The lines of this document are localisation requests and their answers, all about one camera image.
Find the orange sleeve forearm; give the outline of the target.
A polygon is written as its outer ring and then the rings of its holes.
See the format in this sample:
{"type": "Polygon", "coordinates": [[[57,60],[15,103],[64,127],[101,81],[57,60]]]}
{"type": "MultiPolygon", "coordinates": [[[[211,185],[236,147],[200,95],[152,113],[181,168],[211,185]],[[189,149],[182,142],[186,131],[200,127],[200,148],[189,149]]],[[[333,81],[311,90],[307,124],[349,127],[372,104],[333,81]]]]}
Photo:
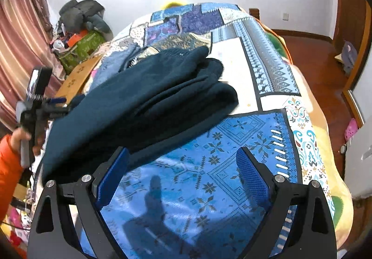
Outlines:
{"type": "Polygon", "coordinates": [[[11,148],[11,135],[1,139],[0,152],[0,219],[6,217],[8,207],[13,199],[14,190],[22,176],[23,168],[20,154],[11,148]]]}

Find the left hand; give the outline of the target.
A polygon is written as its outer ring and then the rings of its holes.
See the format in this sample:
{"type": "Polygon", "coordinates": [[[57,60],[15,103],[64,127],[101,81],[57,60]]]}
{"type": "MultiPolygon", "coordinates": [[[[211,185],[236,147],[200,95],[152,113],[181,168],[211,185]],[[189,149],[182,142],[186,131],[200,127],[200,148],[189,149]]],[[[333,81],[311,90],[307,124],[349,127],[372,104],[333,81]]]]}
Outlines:
{"type": "MultiPolygon", "coordinates": [[[[41,154],[43,150],[43,144],[45,143],[46,130],[43,131],[38,137],[35,145],[33,147],[33,153],[35,156],[41,154]]],[[[20,154],[21,142],[29,141],[32,138],[31,134],[22,129],[21,127],[17,128],[10,137],[10,147],[13,152],[20,154]]]]}

